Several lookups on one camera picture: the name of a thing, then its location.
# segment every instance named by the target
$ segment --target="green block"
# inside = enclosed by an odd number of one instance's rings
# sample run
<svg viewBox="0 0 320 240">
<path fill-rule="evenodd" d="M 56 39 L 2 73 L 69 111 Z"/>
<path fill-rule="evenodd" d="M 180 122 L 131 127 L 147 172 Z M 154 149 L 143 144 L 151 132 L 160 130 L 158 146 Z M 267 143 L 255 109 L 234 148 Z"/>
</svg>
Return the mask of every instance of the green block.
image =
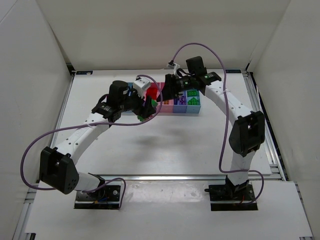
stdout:
<svg viewBox="0 0 320 240">
<path fill-rule="evenodd" d="M 193 97 L 188 101 L 188 105 L 198 105 L 198 100 Z"/>
<path fill-rule="evenodd" d="M 145 121 L 145 119 L 144 119 L 142 116 L 137 116 L 137 118 L 138 118 L 138 120 L 139 120 L 140 122 Z"/>
<path fill-rule="evenodd" d="M 197 93 L 196 90 L 187 91 L 187 96 L 188 96 L 188 97 L 195 97 L 195 96 L 198 96 L 198 93 Z"/>
<path fill-rule="evenodd" d="M 151 105 L 152 105 L 152 107 L 156 107 L 156 106 L 158 106 L 158 103 L 155 101 L 155 100 L 151 100 Z"/>
</svg>

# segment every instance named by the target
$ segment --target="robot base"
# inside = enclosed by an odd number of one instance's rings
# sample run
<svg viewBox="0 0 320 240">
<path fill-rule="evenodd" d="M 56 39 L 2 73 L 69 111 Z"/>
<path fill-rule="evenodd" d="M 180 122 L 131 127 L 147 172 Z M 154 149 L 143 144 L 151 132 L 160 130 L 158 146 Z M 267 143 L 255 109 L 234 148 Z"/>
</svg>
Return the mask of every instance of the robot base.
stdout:
<svg viewBox="0 0 320 240">
<path fill-rule="evenodd" d="M 117 210 L 120 204 L 121 185 L 106 185 L 101 191 L 102 195 L 98 199 L 90 193 L 78 191 L 75 196 L 74 209 Z"/>
<path fill-rule="evenodd" d="M 226 194 L 226 185 L 209 185 L 204 190 L 210 195 L 211 211 L 255 211 L 257 203 L 247 204 L 255 199 L 255 192 L 251 184 L 237 192 L 233 198 Z"/>
</svg>

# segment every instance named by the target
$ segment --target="blue block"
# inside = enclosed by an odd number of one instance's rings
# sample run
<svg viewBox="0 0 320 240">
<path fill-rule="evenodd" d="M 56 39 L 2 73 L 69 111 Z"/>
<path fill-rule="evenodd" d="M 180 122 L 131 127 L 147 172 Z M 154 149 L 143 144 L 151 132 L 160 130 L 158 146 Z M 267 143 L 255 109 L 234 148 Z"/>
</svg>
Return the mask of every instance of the blue block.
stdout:
<svg viewBox="0 0 320 240">
<path fill-rule="evenodd" d="M 174 114 L 185 114 L 187 112 L 187 105 L 173 105 Z"/>
<path fill-rule="evenodd" d="M 179 99 L 173 100 L 173 113 L 185 114 L 187 112 L 187 95 L 183 92 L 183 95 L 179 96 Z"/>
</svg>

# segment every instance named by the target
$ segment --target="white table surface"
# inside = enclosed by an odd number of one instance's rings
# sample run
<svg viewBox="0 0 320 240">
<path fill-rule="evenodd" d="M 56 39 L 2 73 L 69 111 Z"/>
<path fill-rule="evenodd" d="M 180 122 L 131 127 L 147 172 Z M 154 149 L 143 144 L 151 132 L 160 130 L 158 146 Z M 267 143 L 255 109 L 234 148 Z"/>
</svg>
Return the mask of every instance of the white table surface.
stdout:
<svg viewBox="0 0 320 240">
<path fill-rule="evenodd" d="M 98 99 L 109 92 L 114 80 L 133 82 L 147 74 L 165 81 L 169 70 L 101 70 L 92 75 L 76 75 L 60 127 L 79 125 L 87 119 Z M 223 79 L 223 72 L 216 70 Z M 251 107 L 241 73 L 227 75 L 227 87 L 246 106 Z M 219 156 L 224 135 L 225 115 L 201 94 L 199 115 L 159 115 L 140 126 L 112 126 L 82 155 L 76 167 L 80 172 L 113 175 L 219 175 Z M 125 113 L 119 123 L 136 123 L 137 117 Z M 56 143 L 73 131 L 60 132 Z M 227 142 L 222 167 L 228 170 L 232 149 Z M 271 174 L 264 144 L 255 154 L 251 169 Z"/>
<path fill-rule="evenodd" d="M 293 182 L 266 181 L 257 211 L 211 211 L 206 181 L 128 181 L 121 210 L 74 209 L 76 193 L 38 191 L 35 240 L 300 240 L 310 237 Z M 257 193 L 261 182 L 254 181 Z"/>
</svg>

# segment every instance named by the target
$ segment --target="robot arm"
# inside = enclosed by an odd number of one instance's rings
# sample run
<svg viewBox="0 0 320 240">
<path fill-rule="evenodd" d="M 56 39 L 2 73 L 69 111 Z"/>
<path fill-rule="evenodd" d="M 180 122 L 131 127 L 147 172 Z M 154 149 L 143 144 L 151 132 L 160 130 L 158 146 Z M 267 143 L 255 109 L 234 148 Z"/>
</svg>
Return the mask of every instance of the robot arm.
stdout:
<svg viewBox="0 0 320 240">
<path fill-rule="evenodd" d="M 197 89 L 212 100 L 226 114 L 226 100 L 223 82 L 215 72 L 207 72 L 200 56 L 186 60 L 189 73 L 182 76 L 167 74 L 162 89 L 163 100 L 179 97 L 179 92 Z M 261 111 L 253 112 L 244 106 L 231 92 L 226 90 L 228 99 L 229 121 L 232 130 L 229 144 L 233 150 L 230 171 L 226 176 L 226 188 L 232 195 L 245 189 L 249 183 L 248 172 L 252 158 L 265 140 L 265 117 Z"/>
<path fill-rule="evenodd" d="M 138 118 L 147 119 L 156 113 L 151 97 L 144 100 L 143 94 L 150 87 L 149 80 L 138 78 L 129 88 L 124 81 L 114 81 L 109 94 L 101 97 L 83 124 L 71 136 L 54 148 L 45 147 L 40 155 L 40 180 L 64 194 L 73 190 L 89 191 L 102 185 L 105 180 L 98 175 L 77 172 L 76 164 L 84 151 L 121 117 L 122 112 L 133 111 Z"/>
</svg>

